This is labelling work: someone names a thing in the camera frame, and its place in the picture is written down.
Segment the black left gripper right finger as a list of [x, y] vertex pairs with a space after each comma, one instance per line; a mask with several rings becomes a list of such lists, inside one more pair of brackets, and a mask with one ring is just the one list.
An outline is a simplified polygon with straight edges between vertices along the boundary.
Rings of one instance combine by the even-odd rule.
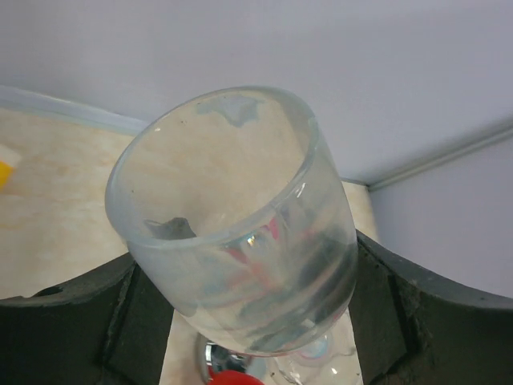
[[440, 276], [357, 235], [349, 304], [365, 384], [510, 384], [512, 300]]

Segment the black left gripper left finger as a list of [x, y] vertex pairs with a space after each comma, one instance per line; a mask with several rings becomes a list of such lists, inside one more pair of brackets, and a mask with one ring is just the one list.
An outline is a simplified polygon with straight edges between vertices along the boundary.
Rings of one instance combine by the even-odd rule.
[[157, 384], [173, 309], [130, 254], [1, 301], [3, 384]]

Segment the clear wine glass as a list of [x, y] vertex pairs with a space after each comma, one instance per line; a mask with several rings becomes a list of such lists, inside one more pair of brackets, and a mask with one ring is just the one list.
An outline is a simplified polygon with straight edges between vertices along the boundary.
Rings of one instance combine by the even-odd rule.
[[198, 334], [275, 384], [355, 384], [357, 237], [311, 108], [275, 87], [182, 103], [109, 176], [112, 227]]

